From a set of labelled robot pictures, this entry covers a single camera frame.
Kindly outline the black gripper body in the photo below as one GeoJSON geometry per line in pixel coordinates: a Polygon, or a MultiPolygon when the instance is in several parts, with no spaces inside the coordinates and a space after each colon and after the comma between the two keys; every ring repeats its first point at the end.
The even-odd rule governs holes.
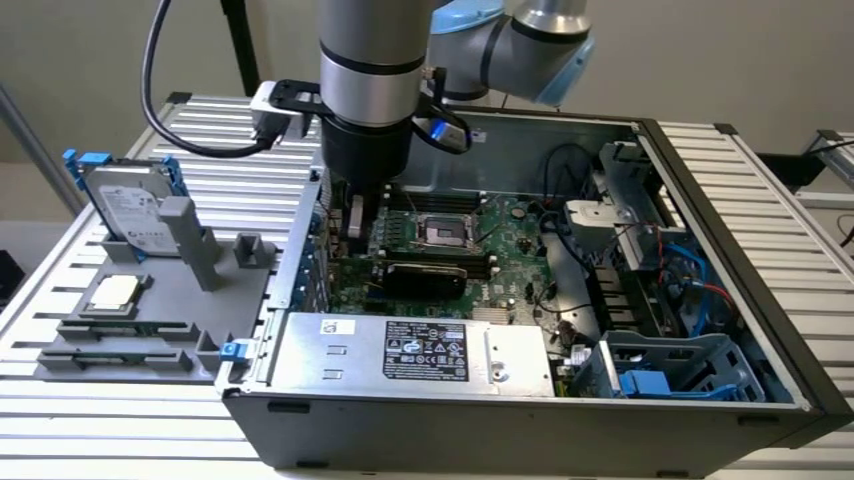
{"type": "Polygon", "coordinates": [[[366,127],[336,116],[322,118],[322,155],[354,194],[375,192],[406,169],[412,122],[366,127]]]}

